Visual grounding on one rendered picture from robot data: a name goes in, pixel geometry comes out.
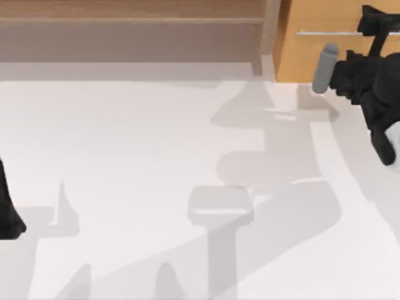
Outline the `pale grey rounded box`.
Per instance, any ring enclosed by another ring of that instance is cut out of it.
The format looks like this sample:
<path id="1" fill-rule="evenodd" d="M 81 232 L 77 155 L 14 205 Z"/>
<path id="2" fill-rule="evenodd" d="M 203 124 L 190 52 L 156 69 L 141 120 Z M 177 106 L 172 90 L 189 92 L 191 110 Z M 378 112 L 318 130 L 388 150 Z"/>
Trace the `pale grey rounded box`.
<path id="1" fill-rule="evenodd" d="M 312 90 L 314 93 L 323 94 L 328 90 L 334 68 L 338 61 L 338 55 L 339 48 L 336 43 L 328 43 L 323 47 L 312 81 Z"/>

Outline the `wooden open shelf cupboard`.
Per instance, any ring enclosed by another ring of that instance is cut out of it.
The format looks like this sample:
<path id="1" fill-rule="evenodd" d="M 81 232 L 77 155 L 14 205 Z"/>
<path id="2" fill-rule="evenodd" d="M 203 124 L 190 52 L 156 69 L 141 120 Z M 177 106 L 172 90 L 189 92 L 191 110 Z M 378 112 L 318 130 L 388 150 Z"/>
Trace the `wooden open shelf cupboard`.
<path id="1" fill-rule="evenodd" d="M 0 0 L 0 62 L 248 63 L 280 0 Z"/>

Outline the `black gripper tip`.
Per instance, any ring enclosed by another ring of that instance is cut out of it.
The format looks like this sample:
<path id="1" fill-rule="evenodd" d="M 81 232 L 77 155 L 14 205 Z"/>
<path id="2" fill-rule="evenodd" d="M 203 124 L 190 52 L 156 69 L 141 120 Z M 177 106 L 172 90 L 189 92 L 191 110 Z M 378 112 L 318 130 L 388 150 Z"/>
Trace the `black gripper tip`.
<path id="1" fill-rule="evenodd" d="M 11 200 L 3 160 L 0 158 L 0 241 L 15 240 L 27 226 Z"/>

